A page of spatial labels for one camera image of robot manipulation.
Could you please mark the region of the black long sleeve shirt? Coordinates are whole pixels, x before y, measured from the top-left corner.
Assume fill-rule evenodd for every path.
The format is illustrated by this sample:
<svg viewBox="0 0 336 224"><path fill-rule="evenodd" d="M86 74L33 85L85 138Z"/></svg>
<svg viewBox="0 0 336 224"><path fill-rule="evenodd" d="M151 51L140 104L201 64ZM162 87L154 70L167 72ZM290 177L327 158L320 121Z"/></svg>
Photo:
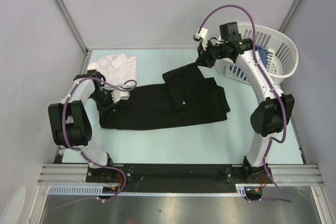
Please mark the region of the black long sleeve shirt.
<svg viewBox="0 0 336 224"><path fill-rule="evenodd" d="M227 120L225 90L195 63L162 75L163 84L136 87L127 100L101 112L103 129L157 130Z"/></svg>

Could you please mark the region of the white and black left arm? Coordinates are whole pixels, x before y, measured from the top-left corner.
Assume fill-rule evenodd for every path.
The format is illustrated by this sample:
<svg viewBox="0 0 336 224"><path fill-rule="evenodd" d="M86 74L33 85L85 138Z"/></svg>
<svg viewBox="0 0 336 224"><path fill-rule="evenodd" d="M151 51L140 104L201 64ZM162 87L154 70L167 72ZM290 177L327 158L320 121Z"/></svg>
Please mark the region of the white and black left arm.
<svg viewBox="0 0 336 224"><path fill-rule="evenodd" d="M123 98L128 98L125 86L109 84L96 70L78 74L68 94L58 103L49 105L51 133L56 145L81 155L90 168L98 169L98 176L105 182L115 178L116 168L110 155L92 140L92 127L85 104L94 100L100 113L109 112Z"/></svg>

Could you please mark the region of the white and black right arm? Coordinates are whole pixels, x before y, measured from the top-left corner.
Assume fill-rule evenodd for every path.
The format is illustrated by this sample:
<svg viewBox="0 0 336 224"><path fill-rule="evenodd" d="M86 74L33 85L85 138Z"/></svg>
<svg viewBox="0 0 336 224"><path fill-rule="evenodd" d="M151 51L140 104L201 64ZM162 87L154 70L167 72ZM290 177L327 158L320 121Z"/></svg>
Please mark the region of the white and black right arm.
<svg viewBox="0 0 336 224"><path fill-rule="evenodd" d="M223 62L235 75L245 77L254 91L258 102L250 116L254 137L241 168L243 179L254 183L270 173L267 159L276 135L287 134L295 99L279 85L296 71L298 49L288 36L265 26L231 22L219 29L215 43L206 28L198 29L196 63L211 68Z"/></svg>

